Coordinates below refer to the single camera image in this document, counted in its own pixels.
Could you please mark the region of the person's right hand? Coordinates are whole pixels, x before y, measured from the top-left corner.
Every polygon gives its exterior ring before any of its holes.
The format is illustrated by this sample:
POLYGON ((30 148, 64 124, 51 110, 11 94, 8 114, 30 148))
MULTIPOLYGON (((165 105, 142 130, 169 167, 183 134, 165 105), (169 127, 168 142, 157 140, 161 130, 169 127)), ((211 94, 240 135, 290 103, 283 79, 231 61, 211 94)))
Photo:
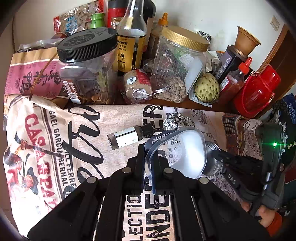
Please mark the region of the person's right hand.
POLYGON ((258 222, 265 228, 268 228, 269 226, 272 226, 273 228, 278 228, 281 226, 282 218, 276 210, 271 210, 266 206, 261 205, 258 209, 258 213, 261 217, 261 220, 259 220, 258 222))

